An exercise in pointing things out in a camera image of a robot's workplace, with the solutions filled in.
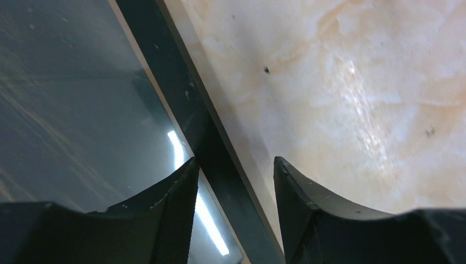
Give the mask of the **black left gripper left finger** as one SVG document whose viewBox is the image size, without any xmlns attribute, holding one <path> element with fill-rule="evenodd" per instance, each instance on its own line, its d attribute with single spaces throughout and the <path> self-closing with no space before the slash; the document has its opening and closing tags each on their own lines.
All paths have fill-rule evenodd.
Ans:
<svg viewBox="0 0 466 264">
<path fill-rule="evenodd" d="M 1 263 L 186 263 L 199 165 L 170 176 L 104 212 L 54 202 L 1 204 Z"/>
</svg>

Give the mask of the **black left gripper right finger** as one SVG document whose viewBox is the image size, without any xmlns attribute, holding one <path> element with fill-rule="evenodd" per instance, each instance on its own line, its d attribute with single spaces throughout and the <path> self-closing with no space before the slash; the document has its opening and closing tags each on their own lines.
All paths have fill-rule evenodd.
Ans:
<svg viewBox="0 0 466 264">
<path fill-rule="evenodd" d="M 287 263 L 465 263 L 465 209 L 389 214 L 352 202 L 274 159 Z"/>
</svg>

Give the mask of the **mountain landscape photo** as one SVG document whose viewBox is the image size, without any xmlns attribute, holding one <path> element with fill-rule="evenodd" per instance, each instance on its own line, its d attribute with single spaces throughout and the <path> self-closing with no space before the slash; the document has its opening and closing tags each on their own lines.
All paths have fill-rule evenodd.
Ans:
<svg viewBox="0 0 466 264">
<path fill-rule="evenodd" d="M 104 212 L 190 149 L 114 1 L 1 1 L 1 204 Z M 244 263 L 199 169 L 186 263 Z"/>
</svg>

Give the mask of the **black picture frame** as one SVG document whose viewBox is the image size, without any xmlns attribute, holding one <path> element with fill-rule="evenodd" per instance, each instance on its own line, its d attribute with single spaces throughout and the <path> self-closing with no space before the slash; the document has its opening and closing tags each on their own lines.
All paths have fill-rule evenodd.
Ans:
<svg viewBox="0 0 466 264">
<path fill-rule="evenodd" d="M 285 257 L 164 1 L 114 1 L 115 13 L 246 263 Z"/>
</svg>

